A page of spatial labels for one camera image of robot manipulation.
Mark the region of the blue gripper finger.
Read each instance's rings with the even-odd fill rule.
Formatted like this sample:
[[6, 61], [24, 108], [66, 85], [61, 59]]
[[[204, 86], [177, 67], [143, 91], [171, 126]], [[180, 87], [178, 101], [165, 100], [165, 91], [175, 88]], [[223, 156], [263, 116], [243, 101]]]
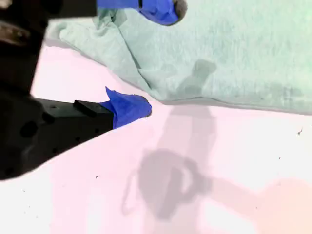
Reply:
[[171, 26], [186, 15], [184, 0], [49, 0], [47, 11], [53, 18], [81, 18], [96, 15], [97, 9], [134, 9], [159, 25]]
[[151, 115], [152, 106], [139, 95], [106, 89], [108, 101], [73, 103], [40, 99], [39, 164], [113, 129]]

